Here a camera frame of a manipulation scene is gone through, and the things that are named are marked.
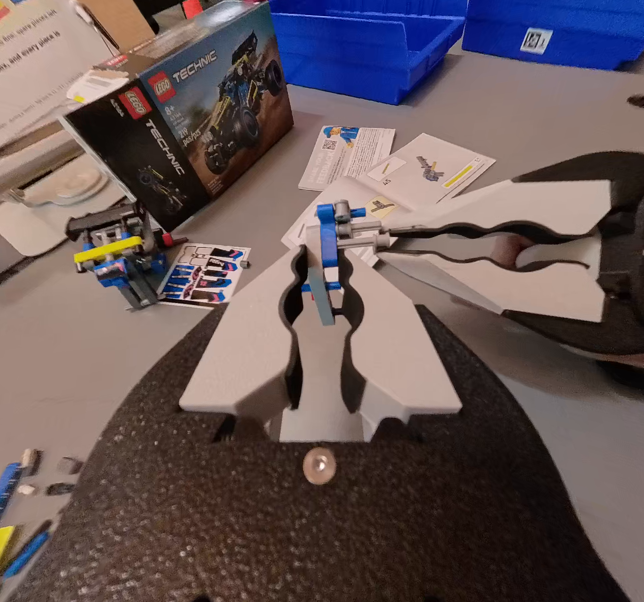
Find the blue divided storage bin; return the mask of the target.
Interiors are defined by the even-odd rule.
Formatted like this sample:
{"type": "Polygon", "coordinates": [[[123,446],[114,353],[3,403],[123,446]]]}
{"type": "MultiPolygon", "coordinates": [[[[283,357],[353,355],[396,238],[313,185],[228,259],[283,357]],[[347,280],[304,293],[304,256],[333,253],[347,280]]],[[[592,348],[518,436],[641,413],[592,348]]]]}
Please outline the blue divided storage bin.
{"type": "Polygon", "coordinates": [[[270,0],[288,84],[398,105],[464,30],[468,0],[270,0]]]}

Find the person's right hand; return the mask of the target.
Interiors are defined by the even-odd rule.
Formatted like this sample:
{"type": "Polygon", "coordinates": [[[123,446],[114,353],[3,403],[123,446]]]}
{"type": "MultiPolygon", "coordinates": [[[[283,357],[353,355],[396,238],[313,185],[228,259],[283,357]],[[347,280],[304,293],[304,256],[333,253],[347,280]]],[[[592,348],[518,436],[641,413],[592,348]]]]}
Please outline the person's right hand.
{"type": "Polygon", "coordinates": [[[517,257],[521,252],[534,245],[532,240],[518,234],[501,234],[495,242],[491,258],[501,266],[510,268],[516,267],[517,257]]]}

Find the white instruction poster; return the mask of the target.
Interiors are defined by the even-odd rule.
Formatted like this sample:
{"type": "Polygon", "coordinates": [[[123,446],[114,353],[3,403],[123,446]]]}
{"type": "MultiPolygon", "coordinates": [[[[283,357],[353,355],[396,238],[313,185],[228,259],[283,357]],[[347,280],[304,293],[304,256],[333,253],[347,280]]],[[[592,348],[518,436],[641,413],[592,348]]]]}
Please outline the white instruction poster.
{"type": "Polygon", "coordinates": [[[115,54],[72,0],[1,0],[1,144],[67,100],[69,87],[115,54]]]}

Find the white marker pen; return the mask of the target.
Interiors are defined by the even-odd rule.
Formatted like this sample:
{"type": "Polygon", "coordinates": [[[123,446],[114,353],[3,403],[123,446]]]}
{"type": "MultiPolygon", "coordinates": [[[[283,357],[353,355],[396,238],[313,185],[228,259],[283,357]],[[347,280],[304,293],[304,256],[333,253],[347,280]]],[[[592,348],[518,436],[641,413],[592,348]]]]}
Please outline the white marker pen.
{"type": "Polygon", "coordinates": [[[92,27],[92,29],[101,36],[101,39],[108,46],[112,55],[118,56],[121,53],[115,39],[111,34],[109,34],[107,29],[101,24],[99,19],[93,14],[87,5],[78,0],[68,0],[68,4],[76,16],[92,27]]]}

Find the open lego instruction booklet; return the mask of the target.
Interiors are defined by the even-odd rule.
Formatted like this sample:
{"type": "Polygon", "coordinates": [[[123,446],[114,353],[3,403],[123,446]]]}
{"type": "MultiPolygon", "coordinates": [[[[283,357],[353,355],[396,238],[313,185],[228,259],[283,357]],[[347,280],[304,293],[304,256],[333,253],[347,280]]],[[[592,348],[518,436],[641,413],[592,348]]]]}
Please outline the open lego instruction booklet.
{"type": "Polygon", "coordinates": [[[351,208],[366,208],[360,221],[388,225],[392,213],[409,213],[452,198],[495,163],[492,157],[422,133],[358,178],[338,179],[319,192],[281,242],[288,248],[304,243],[305,228],[317,223],[318,204],[346,199],[351,208]]]}

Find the lego sticker sheet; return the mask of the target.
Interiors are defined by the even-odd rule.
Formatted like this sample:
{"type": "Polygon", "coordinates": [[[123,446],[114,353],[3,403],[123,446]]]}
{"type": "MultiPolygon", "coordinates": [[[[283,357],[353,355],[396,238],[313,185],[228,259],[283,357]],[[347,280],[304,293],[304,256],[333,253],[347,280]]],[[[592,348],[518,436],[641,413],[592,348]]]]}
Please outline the lego sticker sheet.
{"type": "Polygon", "coordinates": [[[213,308],[229,303],[249,260],[249,247],[187,243],[181,246],[161,282],[157,298],[162,304],[213,308]]]}

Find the grey and blue lego assembly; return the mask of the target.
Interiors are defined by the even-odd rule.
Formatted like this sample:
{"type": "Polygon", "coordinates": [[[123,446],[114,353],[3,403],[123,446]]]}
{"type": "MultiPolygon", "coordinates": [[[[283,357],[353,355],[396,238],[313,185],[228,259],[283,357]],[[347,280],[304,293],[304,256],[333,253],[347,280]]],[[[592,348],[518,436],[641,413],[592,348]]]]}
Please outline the grey and blue lego assembly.
{"type": "Polygon", "coordinates": [[[330,292],[342,287],[339,261],[341,253],[371,247],[373,236],[381,232],[378,220],[358,222],[366,208],[351,208],[346,199],[318,204],[317,223],[305,228],[307,285],[318,309],[322,325],[334,325],[339,311],[333,307],[330,292]]]}

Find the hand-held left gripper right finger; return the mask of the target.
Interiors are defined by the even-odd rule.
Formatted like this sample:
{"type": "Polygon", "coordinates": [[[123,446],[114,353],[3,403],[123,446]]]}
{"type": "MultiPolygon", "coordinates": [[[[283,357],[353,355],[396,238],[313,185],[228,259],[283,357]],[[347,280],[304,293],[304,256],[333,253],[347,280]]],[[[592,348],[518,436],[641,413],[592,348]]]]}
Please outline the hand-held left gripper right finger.
{"type": "Polygon", "coordinates": [[[375,431],[387,419],[462,408],[413,301],[353,253],[342,254],[342,314],[350,323],[342,398],[375,431]]]}

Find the white poster stand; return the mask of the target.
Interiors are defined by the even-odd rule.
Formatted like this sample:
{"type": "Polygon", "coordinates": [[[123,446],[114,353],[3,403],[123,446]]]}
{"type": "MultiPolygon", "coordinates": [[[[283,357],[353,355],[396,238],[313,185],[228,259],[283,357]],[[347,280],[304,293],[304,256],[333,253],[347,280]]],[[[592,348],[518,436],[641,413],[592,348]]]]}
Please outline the white poster stand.
{"type": "Polygon", "coordinates": [[[124,192],[58,121],[1,146],[1,270],[67,240],[69,219],[112,207],[124,192]]]}

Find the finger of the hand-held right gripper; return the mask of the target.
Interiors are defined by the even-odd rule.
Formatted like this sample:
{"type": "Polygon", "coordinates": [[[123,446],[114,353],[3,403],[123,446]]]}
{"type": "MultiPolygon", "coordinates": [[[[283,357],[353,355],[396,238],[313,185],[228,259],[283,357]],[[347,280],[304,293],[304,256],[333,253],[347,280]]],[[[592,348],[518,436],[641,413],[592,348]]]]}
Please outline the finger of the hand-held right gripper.
{"type": "Polygon", "coordinates": [[[425,249],[391,247],[377,256],[399,271],[496,314],[516,311],[600,322],[600,242],[533,244],[512,262],[493,254],[505,242],[426,242],[425,249]]]}
{"type": "Polygon", "coordinates": [[[561,236],[591,232],[611,209],[606,179],[496,183],[435,205],[390,215],[390,231],[454,225],[490,230],[503,224],[532,224],[561,236]]]}

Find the pile of loose lego pieces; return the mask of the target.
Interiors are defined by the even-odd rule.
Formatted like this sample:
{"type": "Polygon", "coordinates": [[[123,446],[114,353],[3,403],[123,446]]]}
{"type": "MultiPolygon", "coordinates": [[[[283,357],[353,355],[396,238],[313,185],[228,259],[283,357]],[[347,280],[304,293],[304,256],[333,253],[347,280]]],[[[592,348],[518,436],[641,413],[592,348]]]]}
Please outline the pile of loose lego pieces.
{"type": "MultiPolygon", "coordinates": [[[[26,449],[20,460],[8,463],[1,472],[1,518],[4,518],[16,496],[31,496],[36,487],[27,482],[36,476],[43,453],[26,449]]],[[[19,524],[1,526],[1,584],[20,574],[36,557],[53,531],[54,520],[45,519],[21,543],[18,542],[22,527],[19,524]]]]}

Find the partly built lego car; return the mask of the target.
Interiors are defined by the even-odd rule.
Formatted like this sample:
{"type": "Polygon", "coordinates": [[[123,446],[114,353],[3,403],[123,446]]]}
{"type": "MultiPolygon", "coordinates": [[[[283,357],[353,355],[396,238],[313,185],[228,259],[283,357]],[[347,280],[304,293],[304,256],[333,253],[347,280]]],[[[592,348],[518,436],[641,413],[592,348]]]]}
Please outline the partly built lego car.
{"type": "Polygon", "coordinates": [[[166,273],[166,251],[188,242],[154,228],[139,201],[69,218],[65,235],[82,244],[74,255],[76,272],[92,273],[101,286],[116,288],[133,310],[158,303],[150,278],[166,273]]]}

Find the blue storage bin white tag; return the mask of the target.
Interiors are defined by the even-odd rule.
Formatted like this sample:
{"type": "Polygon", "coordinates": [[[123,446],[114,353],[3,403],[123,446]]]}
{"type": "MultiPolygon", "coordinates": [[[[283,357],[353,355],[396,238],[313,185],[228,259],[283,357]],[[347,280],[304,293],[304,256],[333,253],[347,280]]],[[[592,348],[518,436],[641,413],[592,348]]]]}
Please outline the blue storage bin white tag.
{"type": "Polygon", "coordinates": [[[643,56],[643,0],[469,0],[462,48],[617,70],[643,56]]]}

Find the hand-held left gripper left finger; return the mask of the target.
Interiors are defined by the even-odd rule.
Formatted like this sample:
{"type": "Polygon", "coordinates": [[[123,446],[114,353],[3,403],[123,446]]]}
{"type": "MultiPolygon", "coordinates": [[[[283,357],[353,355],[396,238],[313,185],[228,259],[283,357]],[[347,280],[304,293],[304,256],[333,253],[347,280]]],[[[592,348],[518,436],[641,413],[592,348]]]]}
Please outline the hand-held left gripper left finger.
{"type": "Polygon", "coordinates": [[[307,254],[297,247],[236,293],[180,398],[184,411],[267,423],[298,408],[303,367],[293,325],[306,279],[307,254]]]}

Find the white leaflet with blue figure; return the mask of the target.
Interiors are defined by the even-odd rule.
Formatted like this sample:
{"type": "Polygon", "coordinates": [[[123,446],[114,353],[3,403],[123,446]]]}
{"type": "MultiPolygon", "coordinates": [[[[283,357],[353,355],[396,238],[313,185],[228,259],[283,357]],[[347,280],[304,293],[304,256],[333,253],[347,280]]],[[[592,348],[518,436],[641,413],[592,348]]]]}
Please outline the white leaflet with blue figure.
{"type": "Polygon", "coordinates": [[[395,135],[395,129],[325,125],[298,188],[322,192],[338,179],[358,178],[390,155],[395,135]]]}

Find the black lego set box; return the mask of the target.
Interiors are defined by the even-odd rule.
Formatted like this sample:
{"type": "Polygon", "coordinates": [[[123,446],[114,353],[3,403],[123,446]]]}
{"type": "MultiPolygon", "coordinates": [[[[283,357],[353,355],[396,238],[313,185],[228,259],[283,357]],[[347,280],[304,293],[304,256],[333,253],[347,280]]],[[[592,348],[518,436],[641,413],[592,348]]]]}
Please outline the black lego set box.
{"type": "Polygon", "coordinates": [[[61,122],[166,232],[294,126],[268,2],[218,3],[90,75],[113,88],[61,122]]]}

